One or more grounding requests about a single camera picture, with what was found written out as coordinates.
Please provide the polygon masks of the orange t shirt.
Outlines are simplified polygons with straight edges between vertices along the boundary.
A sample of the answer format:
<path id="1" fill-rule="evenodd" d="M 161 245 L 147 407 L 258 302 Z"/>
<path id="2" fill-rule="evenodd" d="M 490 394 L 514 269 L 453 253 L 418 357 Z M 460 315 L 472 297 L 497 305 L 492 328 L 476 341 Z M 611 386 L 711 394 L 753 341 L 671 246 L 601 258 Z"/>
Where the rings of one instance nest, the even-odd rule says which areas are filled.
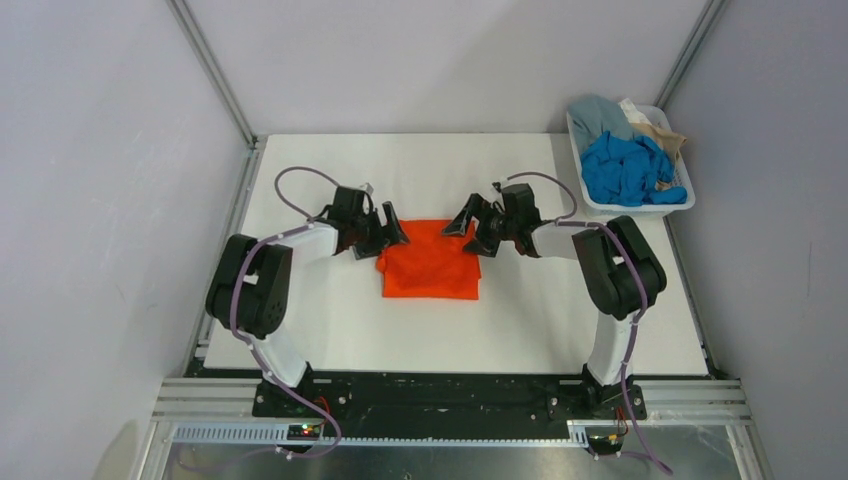
<path id="1" fill-rule="evenodd" d="M 376 261 L 385 298 L 431 298 L 477 301 L 482 272 L 479 258 L 464 251 L 474 233 L 444 236 L 448 219 L 402 220 L 407 244 L 384 250 Z"/>

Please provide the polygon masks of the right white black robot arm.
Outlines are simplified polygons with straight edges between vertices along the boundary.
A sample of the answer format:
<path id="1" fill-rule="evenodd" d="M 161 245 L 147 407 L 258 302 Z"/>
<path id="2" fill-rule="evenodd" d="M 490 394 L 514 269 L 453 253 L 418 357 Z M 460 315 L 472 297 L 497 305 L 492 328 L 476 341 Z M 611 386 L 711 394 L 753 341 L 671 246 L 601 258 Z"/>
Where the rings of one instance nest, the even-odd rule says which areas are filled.
<path id="1" fill-rule="evenodd" d="M 598 311 L 580 399 L 588 414 L 606 417 L 621 403 L 618 388 L 627 387 L 638 327 L 667 287 L 665 270 L 630 216 L 605 223 L 545 219 L 530 185 L 507 185 L 499 193 L 493 202 L 470 195 L 442 233 L 469 235 L 463 250 L 478 256 L 493 258 L 502 243 L 511 242 L 523 256 L 578 262 Z"/>

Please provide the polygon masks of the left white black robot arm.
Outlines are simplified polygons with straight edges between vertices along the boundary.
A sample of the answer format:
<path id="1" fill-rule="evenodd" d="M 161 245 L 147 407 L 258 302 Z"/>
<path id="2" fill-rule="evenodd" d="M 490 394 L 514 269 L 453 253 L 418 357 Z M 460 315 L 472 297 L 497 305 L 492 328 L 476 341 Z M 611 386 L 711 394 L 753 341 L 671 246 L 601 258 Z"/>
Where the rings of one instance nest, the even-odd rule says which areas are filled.
<path id="1" fill-rule="evenodd" d="M 408 241 L 391 202 L 375 205 L 369 190 L 341 186 L 300 226 L 265 238 L 230 236 L 205 310 L 246 344 L 263 377 L 280 386 L 277 403 L 292 416 L 305 415 L 316 399 L 302 380 L 310 365 L 283 325 L 298 271 L 347 250 L 358 260 L 375 258 Z"/>

